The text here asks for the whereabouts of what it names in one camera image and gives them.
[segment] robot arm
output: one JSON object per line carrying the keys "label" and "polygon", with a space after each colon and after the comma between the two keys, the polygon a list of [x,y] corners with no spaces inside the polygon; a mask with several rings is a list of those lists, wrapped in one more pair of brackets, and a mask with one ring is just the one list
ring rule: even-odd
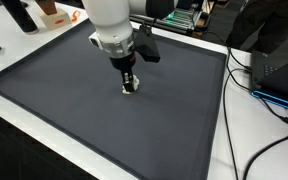
{"label": "robot arm", "polygon": [[132,66],[136,62],[130,14],[162,19],[174,11],[178,0],[82,0],[96,29],[92,43],[101,47],[114,68],[121,71],[126,93],[138,86]]}

